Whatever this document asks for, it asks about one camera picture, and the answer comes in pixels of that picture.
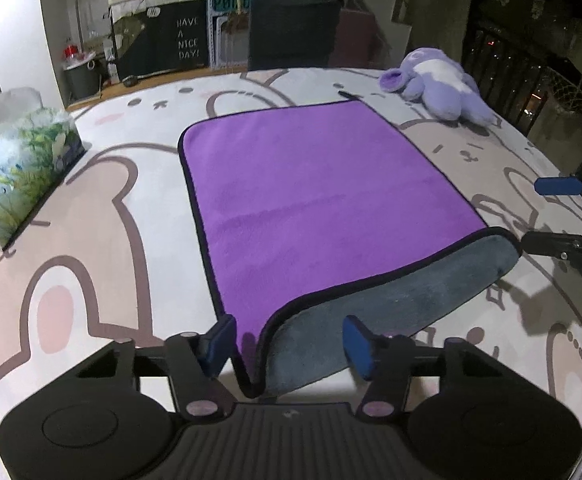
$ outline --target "wooden floor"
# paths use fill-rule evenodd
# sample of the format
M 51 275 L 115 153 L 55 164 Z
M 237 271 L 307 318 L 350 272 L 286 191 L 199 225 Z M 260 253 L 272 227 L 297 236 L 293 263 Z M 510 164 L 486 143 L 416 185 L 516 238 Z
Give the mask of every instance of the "wooden floor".
M 231 72 L 239 73 L 243 72 L 245 69 L 246 67 L 236 66 L 233 67 Z M 108 101 L 109 99 L 114 99 L 122 95 L 131 94 L 133 92 L 137 92 L 138 90 L 146 90 L 147 88 L 154 88 L 155 86 L 164 85 L 166 83 L 173 83 L 175 81 L 184 81 L 186 79 L 194 79 L 196 77 L 205 77 L 208 75 L 220 75 L 225 73 L 226 70 L 223 68 L 216 70 L 211 68 L 199 68 L 196 70 L 187 70 L 186 72 L 170 72 L 168 74 L 156 75 L 148 77 L 146 79 L 141 79 L 137 85 L 131 86 L 130 88 L 127 88 L 122 83 L 118 83 L 116 85 L 104 88 L 99 96 L 95 96 L 91 99 L 86 99 L 84 101 L 74 103 L 72 105 L 69 105 L 66 109 L 69 112 L 74 112 L 75 110 L 80 110 L 81 108 L 85 108 L 87 106 L 93 106 L 99 103 L 103 103 L 104 101 Z

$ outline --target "stuffed animal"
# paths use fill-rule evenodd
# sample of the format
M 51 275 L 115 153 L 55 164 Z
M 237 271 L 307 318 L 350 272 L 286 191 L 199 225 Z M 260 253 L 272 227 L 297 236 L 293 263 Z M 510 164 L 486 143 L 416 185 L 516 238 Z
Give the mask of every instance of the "stuffed animal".
M 418 48 L 408 54 L 399 68 L 382 74 L 380 88 L 401 91 L 407 101 L 421 98 L 428 111 L 443 121 L 463 117 L 479 126 L 496 122 L 474 79 L 438 48 Z

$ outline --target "green floral packaging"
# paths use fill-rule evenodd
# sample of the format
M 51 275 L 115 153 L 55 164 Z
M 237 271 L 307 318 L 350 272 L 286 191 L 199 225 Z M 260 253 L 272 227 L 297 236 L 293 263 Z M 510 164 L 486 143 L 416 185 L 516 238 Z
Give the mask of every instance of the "green floral packaging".
M 68 113 L 39 108 L 0 128 L 0 250 L 84 153 Z

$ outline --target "black bucket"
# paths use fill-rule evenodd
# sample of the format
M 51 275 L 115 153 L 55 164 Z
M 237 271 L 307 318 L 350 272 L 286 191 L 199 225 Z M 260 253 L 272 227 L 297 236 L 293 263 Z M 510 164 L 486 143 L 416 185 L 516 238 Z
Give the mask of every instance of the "black bucket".
M 100 91 L 100 71 L 95 59 L 65 68 L 64 73 L 73 100 L 80 101 Z

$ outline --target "plastic bag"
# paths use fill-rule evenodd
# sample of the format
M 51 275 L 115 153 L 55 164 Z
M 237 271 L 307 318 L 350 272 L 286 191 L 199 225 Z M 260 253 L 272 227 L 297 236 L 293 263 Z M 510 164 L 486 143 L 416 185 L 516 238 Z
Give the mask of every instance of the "plastic bag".
M 71 117 L 43 108 L 37 92 L 0 95 L 0 249 L 83 152 Z

